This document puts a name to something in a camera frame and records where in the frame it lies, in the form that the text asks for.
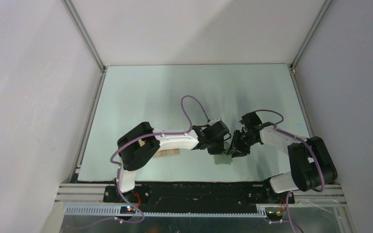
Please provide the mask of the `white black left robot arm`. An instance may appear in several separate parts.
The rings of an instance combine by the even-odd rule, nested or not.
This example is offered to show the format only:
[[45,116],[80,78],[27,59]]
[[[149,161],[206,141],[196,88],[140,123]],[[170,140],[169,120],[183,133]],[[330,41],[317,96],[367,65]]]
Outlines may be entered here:
[[122,202],[134,196],[136,173],[161,151],[172,149],[207,150],[209,154],[223,154],[224,143],[231,138],[228,127],[220,118],[205,125],[191,125],[187,130],[159,130],[149,122],[142,122],[117,141],[118,149],[110,161],[119,169],[115,195]]

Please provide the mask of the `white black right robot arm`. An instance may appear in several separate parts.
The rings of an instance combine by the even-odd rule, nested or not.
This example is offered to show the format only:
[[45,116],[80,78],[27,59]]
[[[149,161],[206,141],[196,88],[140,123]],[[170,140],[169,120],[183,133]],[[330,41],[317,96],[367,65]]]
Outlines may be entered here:
[[269,145],[288,156],[290,171],[270,177],[263,189],[267,202],[275,203],[284,192],[323,192],[325,186],[338,178],[338,172],[322,138],[301,137],[278,127],[282,123],[263,122],[257,111],[242,116],[241,130],[234,131],[232,142],[226,154],[243,157],[250,154],[255,144]]

